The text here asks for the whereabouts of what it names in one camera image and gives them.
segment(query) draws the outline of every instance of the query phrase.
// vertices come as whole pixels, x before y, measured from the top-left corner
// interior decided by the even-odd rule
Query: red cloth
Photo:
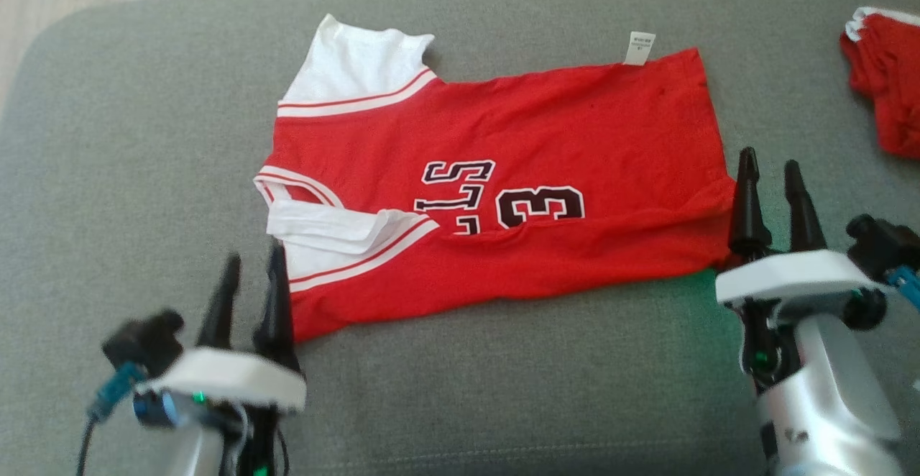
[[[875,104],[878,144],[920,159],[920,27],[882,14],[863,21],[860,40],[840,37],[850,85]]]
[[[433,79],[380,108],[279,116],[256,181],[272,205],[326,205],[314,234],[344,210],[437,223],[351,262],[310,249],[315,237],[286,241],[297,341],[698,272],[727,254],[734,192],[696,50],[642,67]]]

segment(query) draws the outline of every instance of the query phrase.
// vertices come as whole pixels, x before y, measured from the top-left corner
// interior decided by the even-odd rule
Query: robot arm
[[[828,250],[799,165],[791,161],[791,251],[772,250],[758,178],[755,152],[744,149],[732,256],[717,276],[716,296],[745,330],[740,367],[755,383],[768,473],[900,476],[893,453],[898,421],[852,331],[878,325],[891,293],[911,298],[920,238],[862,215],[847,228],[857,240],[847,255]]]
[[[88,433],[129,393],[144,426],[174,429],[180,440],[167,476],[274,476],[278,423],[305,408],[306,383],[293,351],[285,251],[273,244],[262,323],[253,334],[253,352],[230,346],[233,299],[240,259],[230,256],[211,296],[197,345],[183,351],[175,332],[181,316],[164,311],[130,321],[103,344],[117,368],[90,407]],[[82,474],[88,436],[78,464]]]

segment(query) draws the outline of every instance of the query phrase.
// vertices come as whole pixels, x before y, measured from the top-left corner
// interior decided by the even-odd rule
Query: gray fabric surface
[[[161,0],[73,15],[37,38],[0,122],[3,473],[71,472],[83,407],[124,319],[174,306],[194,331],[227,250],[244,261],[234,342],[265,282],[250,178],[275,102],[323,14],[431,32],[448,81],[701,50],[734,165],[757,147],[776,242],[795,157],[832,247],[872,211],[920,227],[920,163],[881,154],[837,38],[857,5],[920,0]],[[299,349],[308,412],[293,474],[752,474],[761,463],[734,316],[711,274],[354,326]],[[920,473],[920,316],[901,300],[860,335]],[[193,332],[186,332],[189,342]],[[168,434],[127,407],[89,474],[159,474]]]

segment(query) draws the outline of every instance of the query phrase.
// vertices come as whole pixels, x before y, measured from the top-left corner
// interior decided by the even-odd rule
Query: blue cable
[[[140,365],[134,362],[125,362],[106,384],[96,391],[96,399],[86,409],[86,414],[96,423],[103,423],[111,416],[115,406],[118,406],[125,397],[134,389],[134,385],[147,379]]]
[[[898,292],[920,311],[920,279],[914,270],[900,266],[888,276],[888,283],[897,287]]]

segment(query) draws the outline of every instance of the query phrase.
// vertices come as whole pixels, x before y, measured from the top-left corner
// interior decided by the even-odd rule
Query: green light
[[[753,355],[753,361],[755,361],[756,364],[761,368],[768,367],[769,359],[768,356],[766,356],[766,352],[764,351],[757,351],[756,354]]]

